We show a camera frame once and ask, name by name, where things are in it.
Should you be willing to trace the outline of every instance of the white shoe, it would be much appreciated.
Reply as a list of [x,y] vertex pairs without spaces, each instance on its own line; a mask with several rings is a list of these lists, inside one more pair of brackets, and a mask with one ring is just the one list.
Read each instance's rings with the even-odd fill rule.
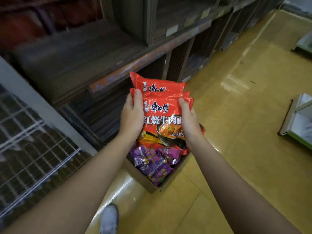
[[119,221],[117,206],[109,204],[101,213],[100,234],[116,234]]

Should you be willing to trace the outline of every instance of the white wire mesh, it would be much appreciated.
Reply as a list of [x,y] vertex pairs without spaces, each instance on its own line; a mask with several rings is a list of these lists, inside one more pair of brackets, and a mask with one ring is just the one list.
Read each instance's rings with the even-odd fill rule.
[[0,224],[9,225],[90,157],[0,87]]

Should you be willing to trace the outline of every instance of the person's right hand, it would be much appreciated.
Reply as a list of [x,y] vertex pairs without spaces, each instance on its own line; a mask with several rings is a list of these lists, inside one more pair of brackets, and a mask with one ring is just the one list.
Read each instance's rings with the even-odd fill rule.
[[182,109],[182,127],[185,136],[186,145],[192,150],[192,144],[203,137],[197,116],[193,108],[183,98],[179,98],[179,104]]

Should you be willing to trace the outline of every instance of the bowl of noodles image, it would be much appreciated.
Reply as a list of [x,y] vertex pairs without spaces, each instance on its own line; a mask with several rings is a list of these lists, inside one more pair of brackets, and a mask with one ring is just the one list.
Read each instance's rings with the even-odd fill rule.
[[[181,115],[173,115],[176,118],[181,119]],[[185,140],[182,139],[184,137],[182,124],[174,124],[166,118],[165,124],[162,122],[156,127],[158,138],[165,146],[174,146],[178,145],[180,148],[184,149],[186,144]]]

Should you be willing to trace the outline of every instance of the wire basket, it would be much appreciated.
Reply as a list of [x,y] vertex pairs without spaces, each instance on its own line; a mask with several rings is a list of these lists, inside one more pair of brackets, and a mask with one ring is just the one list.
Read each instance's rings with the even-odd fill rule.
[[91,156],[0,87],[0,230]]

